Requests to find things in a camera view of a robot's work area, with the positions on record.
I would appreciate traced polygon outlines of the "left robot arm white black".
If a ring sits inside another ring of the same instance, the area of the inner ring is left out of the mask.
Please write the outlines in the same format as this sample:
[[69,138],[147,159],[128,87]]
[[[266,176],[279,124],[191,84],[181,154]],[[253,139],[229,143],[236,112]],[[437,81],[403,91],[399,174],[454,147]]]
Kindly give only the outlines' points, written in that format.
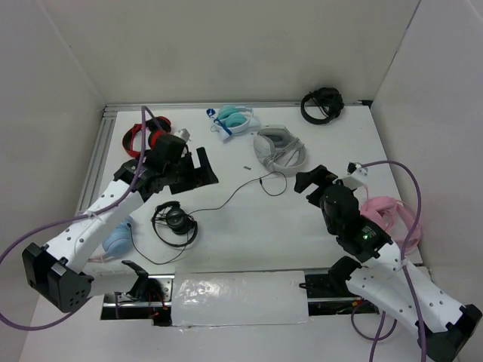
[[218,182],[205,148],[196,152],[199,167],[193,164],[184,139],[165,134],[146,155],[126,161],[100,197],[70,226],[45,245],[30,244],[23,251],[29,286],[63,313],[108,292],[121,292],[133,301],[146,297],[149,274],[135,262],[124,260],[119,270],[90,275],[83,270],[115,228],[164,187],[175,195]]

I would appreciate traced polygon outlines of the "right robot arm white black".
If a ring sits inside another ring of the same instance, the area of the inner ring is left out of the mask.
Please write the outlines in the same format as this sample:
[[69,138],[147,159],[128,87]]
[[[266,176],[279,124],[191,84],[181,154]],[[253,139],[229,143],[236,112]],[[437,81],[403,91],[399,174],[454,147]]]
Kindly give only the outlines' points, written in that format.
[[362,213],[354,191],[366,179],[367,171],[359,164],[350,164],[344,178],[322,165],[296,175],[295,192],[316,185],[306,199],[321,209],[328,232],[346,252],[330,268],[329,286],[338,296],[355,294],[396,319],[417,339],[424,358],[453,361],[475,332],[482,312],[440,289]]

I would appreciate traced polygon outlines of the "blue pink cat-ear headphones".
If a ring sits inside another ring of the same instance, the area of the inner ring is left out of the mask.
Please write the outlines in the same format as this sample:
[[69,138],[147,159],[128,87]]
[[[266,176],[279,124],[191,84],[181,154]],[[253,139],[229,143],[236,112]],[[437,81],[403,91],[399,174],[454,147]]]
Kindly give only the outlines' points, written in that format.
[[133,237],[131,227],[134,220],[128,216],[102,243],[104,253],[92,256],[89,262],[107,262],[125,256],[132,247]]

